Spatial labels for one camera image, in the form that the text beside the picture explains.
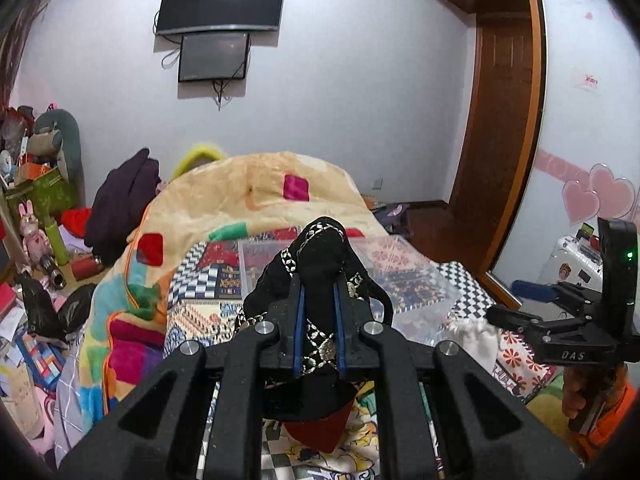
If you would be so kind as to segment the right hand orange sleeve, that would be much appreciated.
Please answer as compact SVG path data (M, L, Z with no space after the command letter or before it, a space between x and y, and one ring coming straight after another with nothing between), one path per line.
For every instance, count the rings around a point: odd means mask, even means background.
M616 408L626 396L626 363L605 370L600 366L575 365L563 370L562 412L570 420L568 428L586 434L599 418Z

